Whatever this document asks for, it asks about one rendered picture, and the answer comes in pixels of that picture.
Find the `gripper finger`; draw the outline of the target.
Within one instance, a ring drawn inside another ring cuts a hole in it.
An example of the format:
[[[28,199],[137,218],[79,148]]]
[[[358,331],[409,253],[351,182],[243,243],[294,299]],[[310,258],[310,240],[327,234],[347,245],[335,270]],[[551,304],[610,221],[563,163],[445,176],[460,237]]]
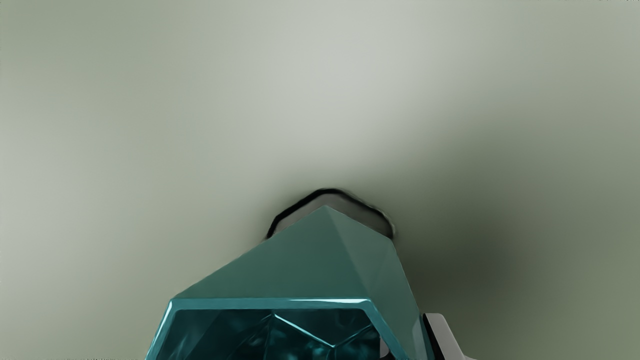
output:
[[[463,353],[450,325],[442,314],[424,313],[423,323],[436,360],[476,360]]]

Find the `teal faceted mug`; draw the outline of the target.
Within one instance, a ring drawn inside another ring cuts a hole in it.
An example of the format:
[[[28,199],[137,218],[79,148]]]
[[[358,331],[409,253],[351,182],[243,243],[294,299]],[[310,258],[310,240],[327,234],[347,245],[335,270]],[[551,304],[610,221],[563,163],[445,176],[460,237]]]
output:
[[[437,360],[393,242],[323,206],[179,292],[145,360]]]

